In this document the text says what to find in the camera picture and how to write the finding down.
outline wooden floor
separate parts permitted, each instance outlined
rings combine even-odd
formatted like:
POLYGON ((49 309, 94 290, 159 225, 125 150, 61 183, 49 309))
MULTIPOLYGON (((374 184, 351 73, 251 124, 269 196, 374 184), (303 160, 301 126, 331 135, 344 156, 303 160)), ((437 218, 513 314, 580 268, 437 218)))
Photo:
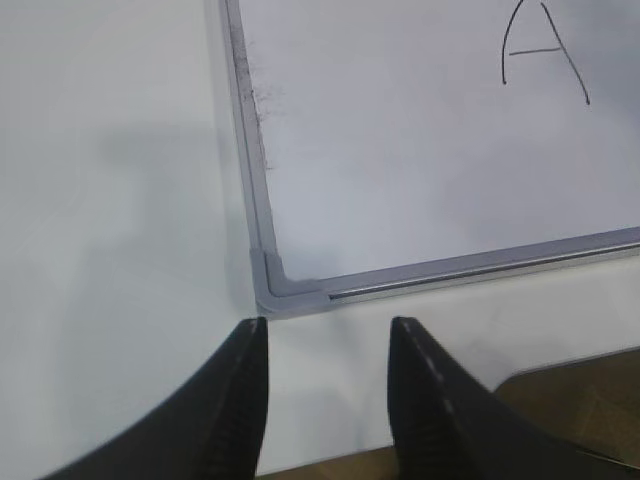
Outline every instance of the wooden floor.
MULTIPOLYGON (((541 429, 640 466, 640 351, 515 377, 497 395, 541 429)), ((262 477, 263 480, 391 480, 393 449, 262 477)))

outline black marker writing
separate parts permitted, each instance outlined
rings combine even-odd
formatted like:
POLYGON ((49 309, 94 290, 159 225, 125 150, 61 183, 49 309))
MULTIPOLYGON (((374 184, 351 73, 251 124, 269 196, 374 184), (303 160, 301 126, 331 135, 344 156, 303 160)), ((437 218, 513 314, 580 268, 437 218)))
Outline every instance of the black marker writing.
MULTIPOLYGON (((503 85, 507 84, 506 57, 507 57, 507 44, 509 42, 509 36, 511 34, 511 29, 513 27, 513 22, 515 21, 516 17, 518 16, 518 12, 520 11, 520 8, 524 4, 524 2, 525 2, 525 0, 519 0, 518 1, 518 4, 516 5, 515 10, 511 14, 511 17, 509 18, 509 24, 508 24, 507 30, 506 30, 506 32, 504 34, 504 39, 503 39, 503 42, 502 42, 502 57, 501 57, 502 83, 503 83, 503 85)), ((564 42, 562 41, 562 37, 560 36, 560 33, 558 32, 558 27, 556 26, 556 23, 554 22, 553 17, 551 16, 551 12, 549 11, 549 8, 547 7, 547 5, 544 2, 541 2, 540 6, 544 10, 544 13, 545 13, 545 15, 547 17, 547 20, 549 21, 549 25, 551 27, 551 30, 553 31, 553 34, 556 37, 556 41, 558 42, 559 47, 538 48, 538 49, 534 49, 534 50, 521 50, 521 51, 517 51, 517 52, 511 52, 511 53, 509 53, 509 56, 510 57, 514 57, 514 56, 518 56, 518 55, 530 55, 530 54, 538 54, 538 53, 562 52, 564 54, 565 58, 567 59, 567 61, 569 62, 569 65, 571 66, 571 69, 573 70, 573 73, 577 77, 578 82, 580 83, 580 86, 582 87, 582 92, 584 93, 584 97, 585 97, 585 101, 587 102, 587 105, 591 105, 591 98, 589 96, 589 91, 587 90, 587 86, 585 85, 585 82, 584 82, 584 80, 582 78, 582 75, 580 74, 580 71, 578 70, 578 67, 576 66, 575 62, 571 58, 571 55, 569 54, 569 51, 567 50, 567 47, 565 46, 564 42)))

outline whiteboard frame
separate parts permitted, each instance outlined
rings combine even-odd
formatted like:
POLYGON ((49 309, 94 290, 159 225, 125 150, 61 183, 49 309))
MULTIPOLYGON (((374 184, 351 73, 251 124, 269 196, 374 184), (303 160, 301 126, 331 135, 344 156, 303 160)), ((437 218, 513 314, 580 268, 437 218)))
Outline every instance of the whiteboard frame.
POLYGON ((240 0, 219 1, 251 241, 256 302, 272 317, 640 254, 640 227, 632 227, 335 278, 309 281, 288 279, 278 255, 271 215, 264 147, 253 97, 240 0))

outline white surface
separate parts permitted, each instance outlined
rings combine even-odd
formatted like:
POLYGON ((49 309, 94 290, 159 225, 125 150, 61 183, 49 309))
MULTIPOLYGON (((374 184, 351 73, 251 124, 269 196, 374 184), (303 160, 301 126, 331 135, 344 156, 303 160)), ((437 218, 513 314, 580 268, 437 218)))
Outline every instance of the white surface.
POLYGON ((547 1, 591 107, 516 4, 240 0, 289 278, 640 226, 640 4, 547 1))
MULTIPOLYGON (((122 431, 255 313, 220 23, 210 10, 207 45, 204 10, 0 3, 3 480, 122 431)), ((494 387, 640 345, 639 289, 636 258, 272 323, 260 469, 389 443, 393 315, 423 319, 494 387)))

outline black plastic piece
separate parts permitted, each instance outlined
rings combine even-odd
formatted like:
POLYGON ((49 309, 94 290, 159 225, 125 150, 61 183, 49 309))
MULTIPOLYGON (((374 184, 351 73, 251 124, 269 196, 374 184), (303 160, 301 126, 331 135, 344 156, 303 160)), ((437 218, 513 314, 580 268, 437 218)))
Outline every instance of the black plastic piece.
POLYGON ((415 319, 391 328, 388 408, 402 480, 618 480, 636 470, 549 437, 471 377, 415 319))
POLYGON ((241 322, 173 396, 48 480, 249 480, 267 418, 267 322, 241 322))

